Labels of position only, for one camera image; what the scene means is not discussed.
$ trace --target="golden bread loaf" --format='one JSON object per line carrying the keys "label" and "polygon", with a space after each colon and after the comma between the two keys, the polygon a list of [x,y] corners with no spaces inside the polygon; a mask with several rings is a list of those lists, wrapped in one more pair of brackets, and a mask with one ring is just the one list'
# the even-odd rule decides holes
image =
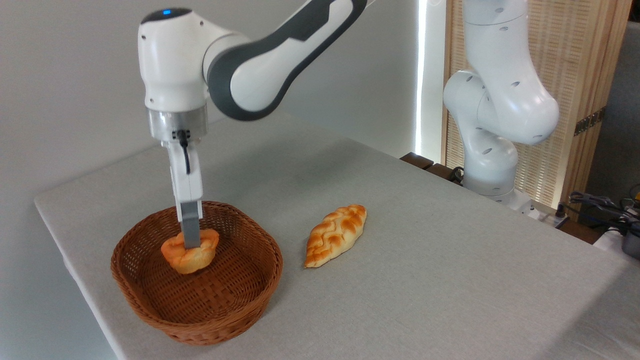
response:
{"label": "golden bread loaf", "polygon": [[305,268],[317,268],[349,250],[362,234],[367,210],[352,204],[336,209],[311,230]]}
{"label": "golden bread loaf", "polygon": [[191,274],[207,267],[216,255],[220,236],[213,229],[200,230],[200,247],[184,248],[184,234],[166,240],[160,251],[164,258],[180,274]]}

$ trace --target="white wall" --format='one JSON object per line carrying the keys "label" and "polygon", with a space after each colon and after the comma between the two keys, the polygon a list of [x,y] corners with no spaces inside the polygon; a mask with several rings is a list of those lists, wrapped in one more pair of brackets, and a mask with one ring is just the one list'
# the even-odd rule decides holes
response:
{"label": "white wall", "polygon": [[[165,6],[187,6],[259,38],[302,3],[3,3],[0,359],[115,357],[63,266],[33,197],[155,144],[138,72],[140,19]],[[283,107],[393,156],[412,151],[416,11],[415,1],[376,1],[294,82]]]}

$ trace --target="robotic arm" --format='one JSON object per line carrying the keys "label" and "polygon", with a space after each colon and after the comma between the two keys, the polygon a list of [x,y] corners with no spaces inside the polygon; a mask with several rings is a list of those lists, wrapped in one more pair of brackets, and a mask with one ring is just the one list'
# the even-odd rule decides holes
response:
{"label": "robotic arm", "polygon": [[295,77],[366,5],[366,0],[309,0],[255,42],[185,8],[159,10],[142,20],[138,56],[149,128],[169,153],[185,248],[200,246],[203,191],[195,145],[207,133],[207,98],[233,119],[269,115]]}
{"label": "robotic arm", "polygon": [[474,70],[455,73],[444,103],[465,151],[463,185],[528,214],[531,199],[515,189],[518,152],[556,128],[559,108],[529,54],[527,0],[464,0],[465,49]]}

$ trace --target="brown woven basket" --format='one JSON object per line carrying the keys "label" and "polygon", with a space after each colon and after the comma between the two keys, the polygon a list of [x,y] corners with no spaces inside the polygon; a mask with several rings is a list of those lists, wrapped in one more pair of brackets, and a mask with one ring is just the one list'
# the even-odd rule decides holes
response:
{"label": "brown woven basket", "polygon": [[111,257],[111,273],[133,311],[172,339],[212,345],[242,334],[264,312],[282,274],[275,240],[228,204],[202,202],[201,229],[220,234],[216,257],[181,275],[160,252],[180,232],[175,207],[137,223]]}

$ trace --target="bread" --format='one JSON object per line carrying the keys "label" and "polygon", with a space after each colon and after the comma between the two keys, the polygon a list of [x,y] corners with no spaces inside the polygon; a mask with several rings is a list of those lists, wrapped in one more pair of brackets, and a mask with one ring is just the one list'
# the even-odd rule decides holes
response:
{"label": "bread", "polygon": [[216,255],[220,236],[212,229],[200,230],[200,247],[184,248],[184,234],[166,240],[160,251],[164,258],[180,274],[191,274],[207,267]]}
{"label": "bread", "polygon": [[367,210],[357,204],[338,208],[325,216],[309,235],[305,268],[322,266],[349,250],[362,234],[365,220]]}

